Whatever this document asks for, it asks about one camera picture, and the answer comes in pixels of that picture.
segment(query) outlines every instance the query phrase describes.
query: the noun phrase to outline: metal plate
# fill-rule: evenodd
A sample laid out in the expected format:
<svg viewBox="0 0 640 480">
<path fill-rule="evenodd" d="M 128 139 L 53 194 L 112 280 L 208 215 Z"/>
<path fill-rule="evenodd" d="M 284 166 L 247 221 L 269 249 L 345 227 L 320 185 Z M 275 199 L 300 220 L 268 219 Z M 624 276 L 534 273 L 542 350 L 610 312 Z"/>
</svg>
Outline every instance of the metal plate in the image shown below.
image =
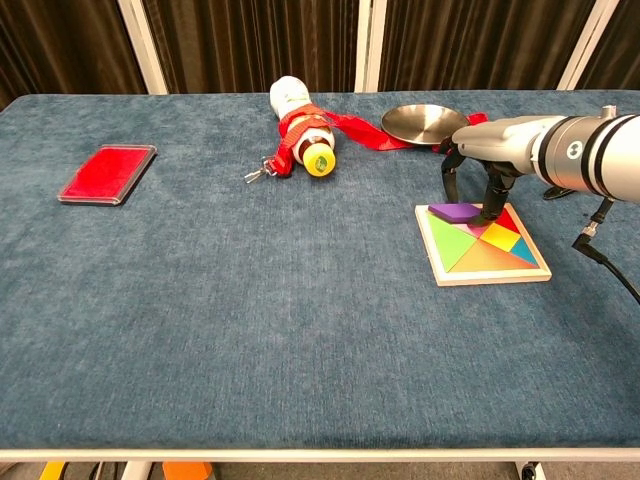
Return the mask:
<svg viewBox="0 0 640 480">
<path fill-rule="evenodd" d="M 382 129 L 414 145 L 439 145 L 456 130 L 469 125 L 460 112 L 439 105 L 404 105 L 382 117 Z"/>
</svg>

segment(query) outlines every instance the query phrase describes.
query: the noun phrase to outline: dark curtain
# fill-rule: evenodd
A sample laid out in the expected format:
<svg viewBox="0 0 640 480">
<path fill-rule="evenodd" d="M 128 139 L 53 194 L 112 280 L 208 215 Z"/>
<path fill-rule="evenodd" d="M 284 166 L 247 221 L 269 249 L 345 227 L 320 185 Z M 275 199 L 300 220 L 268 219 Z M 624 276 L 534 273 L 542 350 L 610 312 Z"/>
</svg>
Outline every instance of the dark curtain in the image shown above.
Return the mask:
<svg viewBox="0 0 640 480">
<path fill-rule="evenodd" d="M 27 93 L 146 93 L 115 0 L 0 0 L 0 107 Z"/>
<path fill-rule="evenodd" d="M 576 88 L 640 89 L 640 1 L 618 4 Z"/>
<path fill-rule="evenodd" d="M 556 88 L 593 4 L 389 0 L 379 89 Z"/>
<path fill-rule="evenodd" d="M 172 93 L 353 91 L 358 0 L 144 0 Z"/>
</svg>

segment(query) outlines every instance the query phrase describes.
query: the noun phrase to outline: plastic bottle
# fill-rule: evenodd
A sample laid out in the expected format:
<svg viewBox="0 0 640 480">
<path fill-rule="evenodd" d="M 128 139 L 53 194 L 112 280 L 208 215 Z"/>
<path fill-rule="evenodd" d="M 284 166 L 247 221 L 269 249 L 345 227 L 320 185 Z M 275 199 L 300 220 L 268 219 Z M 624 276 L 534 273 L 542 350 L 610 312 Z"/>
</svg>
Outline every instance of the plastic bottle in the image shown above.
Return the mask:
<svg viewBox="0 0 640 480">
<path fill-rule="evenodd" d="M 311 103 L 306 85 L 302 80 L 290 76 L 282 77 L 271 85 L 269 99 L 280 120 L 289 112 Z M 296 117 L 289 125 L 289 130 L 307 118 L 309 115 Z M 293 156 L 311 175 L 323 177 L 336 166 L 334 146 L 335 138 L 331 128 L 309 128 L 293 146 Z"/>
</svg>

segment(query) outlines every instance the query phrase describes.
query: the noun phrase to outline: wooden puzzle board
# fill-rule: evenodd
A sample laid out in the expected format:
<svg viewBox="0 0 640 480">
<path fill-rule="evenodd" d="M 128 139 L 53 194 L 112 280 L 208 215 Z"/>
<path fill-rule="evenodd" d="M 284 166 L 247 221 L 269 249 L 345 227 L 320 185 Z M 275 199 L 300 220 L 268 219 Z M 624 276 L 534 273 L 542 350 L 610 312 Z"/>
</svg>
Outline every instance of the wooden puzzle board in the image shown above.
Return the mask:
<svg viewBox="0 0 640 480">
<path fill-rule="evenodd" d="M 542 282 L 551 271 L 511 204 L 483 227 L 470 227 L 454 209 L 481 205 L 417 205 L 416 217 L 439 286 Z"/>
</svg>

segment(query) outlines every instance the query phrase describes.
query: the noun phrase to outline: table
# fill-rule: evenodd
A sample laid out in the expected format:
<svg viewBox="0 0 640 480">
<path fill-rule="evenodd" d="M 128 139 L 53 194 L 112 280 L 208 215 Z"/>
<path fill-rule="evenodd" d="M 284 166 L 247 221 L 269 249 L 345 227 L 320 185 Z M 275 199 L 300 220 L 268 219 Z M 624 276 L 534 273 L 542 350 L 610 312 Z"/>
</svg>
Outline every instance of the table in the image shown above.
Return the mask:
<svg viewBox="0 0 640 480">
<path fill-rule="evenodd" d="M 378 123 L 640 110 L 637 91 L 315 94 Z M 640 310 L 571 249 L 600 199 L 510 201 L 550 282 L 438 288 L 414 216 L 427 149 L 337 133 L 338 168 L 245 185 L 275 151 L 266 94 L 34 95 L 0 116 L 0 457 L 640 459 Z M 121 207 L 56 194 L 101 144 L 158 156 Z M 486 177 L 468 161 L 461 201 Z M 594 240 L 638 281 L 638 207 Z"/>
</svg>

